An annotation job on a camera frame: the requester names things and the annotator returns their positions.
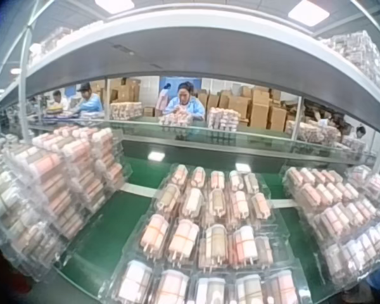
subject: clear plastic clamshell package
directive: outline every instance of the clear plastic clamshell package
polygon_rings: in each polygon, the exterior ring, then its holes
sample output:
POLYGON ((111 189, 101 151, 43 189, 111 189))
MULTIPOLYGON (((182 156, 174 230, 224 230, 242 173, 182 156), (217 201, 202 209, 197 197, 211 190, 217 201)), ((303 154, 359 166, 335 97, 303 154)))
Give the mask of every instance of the clear plastic clamshell package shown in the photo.
POLYGON ((111 282, 105 282, 99 292, 103 303, 147 303, 153 284, 154 268, 148 261, 131 256, 118 263, 111 282))
POLYGON ((288 267, 269 272, 238 272, 229 294, 238 304, 312 303, 310 290, 298 260, 288 267))
POLYGON ((348 171, 347 180, 332 170, 294 167, 284 177, 339 288, 380 266, 380 200, 371 201, 380 198, 380 178, 358 166, 348 171))
POLYGON ((196 263, 200 227, 189 219, 175 221, 165 249, 165 256, 172 267, 192 267, 196 263))
POLYGON ((194 274, 190 278, 186 304, 230 303, 231 283, 231 275, 226 272, 194 274))
POLYGON ((149 304, 185 303, 191 272, 188 270, 164 269, 158 271, 153 282, 149 304))

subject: white wall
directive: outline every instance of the white wall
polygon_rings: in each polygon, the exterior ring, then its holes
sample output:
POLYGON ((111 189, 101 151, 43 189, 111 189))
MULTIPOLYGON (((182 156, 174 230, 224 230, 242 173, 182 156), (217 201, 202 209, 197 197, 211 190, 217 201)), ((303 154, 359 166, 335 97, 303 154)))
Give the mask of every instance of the white wall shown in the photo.
POLYGON ((159 76, 133 77, 141 81, 139 102, 142 106, 156 106, 159 96, 159 76))

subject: worker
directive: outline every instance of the worker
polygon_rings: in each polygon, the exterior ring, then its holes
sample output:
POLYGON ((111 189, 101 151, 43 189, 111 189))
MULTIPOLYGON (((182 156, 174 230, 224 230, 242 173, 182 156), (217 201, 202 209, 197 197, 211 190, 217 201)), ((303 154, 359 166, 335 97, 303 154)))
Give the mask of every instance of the worker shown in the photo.
POLYGON ((194 120, 204 120, 205 109, 200 100, 191 96, 194 87, 190 82, 183 82, 177 90, 177 97, 173 98, 163 111, 163 114, 175 113, 180 109, 187 111, 194 120))
POLYGON ((163 111, 165 111, 165 108, 167 107, 168 99, 169 99, 168 94, 169 94, 170 88, 171 88, 171 85, 166 84, 159 93, 158 102, 156 103, 156 106, 155 106, 156 117, 160 116, 163 113, 163 111))
POLYGON ((90 83, 86 82, 80 86, 80 89, 77 90, 81 93, 82 99, 80 103, 77 105, 77 109, 73 111, 74 113, 78 113, 81 111, 87 112, 101 112, 103 111, 103 106, 101 105, 100 96, 91 91, 90 83))
POLYGON ((356 132, 352 132, 350 137, 361 139, 366 135, 366 129, 363 125, 356 128, 356 132))
POLYGON ((63 111, 69 110, 69 101, 67 98, 62 97, 61 91, 56 90, 52 93, 53 100, 62 106, 63 111))

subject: green work table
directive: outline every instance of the green work table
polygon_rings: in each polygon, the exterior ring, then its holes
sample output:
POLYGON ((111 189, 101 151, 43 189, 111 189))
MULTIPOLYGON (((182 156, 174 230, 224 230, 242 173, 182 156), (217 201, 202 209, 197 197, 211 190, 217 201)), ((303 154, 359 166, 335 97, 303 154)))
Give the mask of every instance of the green work table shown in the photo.
MULTIPOLYGON (((210 159, 209 151, 158 146, 156 148, 164 149, 166 157, 162 162, 155 162, 145 157, 148 149, 155 149, 154 146, 147 149, 147 146, 124 142, 124 148, 124 161, 131 165, 133 171, 129 183, 154 189, 170 172, 173 163, 233 170, 237 159, 243 157, 233 155, 222 161, 219 152, 216 152, 215 159, 210 159)), ((251 162, 252 171, 262 173, 271 190, 272 199, 286 198, 278 165, 273 161, 264 166, 256 162, 257 160, 251 162)), ((83 292, 97 297, 104 282, 111 278, 124 244, 150 203, 151 198, 143 195, 116 192, 73 240, 64 258, 65 266, 61 273, 83 292)), ((313 302, 320 303, 336 291, 331 283, 323 279, 315 253, 318 250, 316 242, 303 229, 295 208, 283 208, 280 212, 290 233, 289 242, 294 256, 300 259, 303 266, 313 302)))

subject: pile of products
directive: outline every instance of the pile of products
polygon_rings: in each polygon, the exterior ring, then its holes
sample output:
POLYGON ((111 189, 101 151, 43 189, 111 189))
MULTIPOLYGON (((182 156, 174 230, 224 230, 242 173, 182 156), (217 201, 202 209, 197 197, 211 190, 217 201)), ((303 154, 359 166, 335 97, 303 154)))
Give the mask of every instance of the pile of products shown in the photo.
POLYGON ((366 166, 352 168, 347 178, 334 170, 291 167, 284 185, 301 206, 337 287, 380 266, 380 175, 366 166))
POLYGON ((143 114, 142 103, 112 103, 110 107, 111 118, 114 120, 128 120, 143 114))
POLYGON ((160 125, 168 125, 170 127, 188 127, 192 122, 193 116, 182 108, 178 108, 176 112, 159 117, 160 125))
POLYGON ((210 108, 207 115, 209 129, 236 132, 241 115, 234 110, 210 108))
POLYGON ((103 303, 311 303, 258 174, 177 165, 129 241, 103 303))
POLYGON ((111 129, 62 127, 0 155, 0 248, 40 280, 124 182, 111 129))
POLYGON ((380 52, 365 30, 336 35, 322 42, 353 63, 380 88, 380 52))
MULTIPOLYGON (((296 122, 288 120, 286 122, 285 132, 289 135, 293 134, 296 122)), ((313 120, 309 123, 300 122, 300 129, 298 131, 298 140, 305 141, 313 144, 323 144, 325 146, 333 146, 341 137, 341 132, 330 125, 320 126, 313 120)))

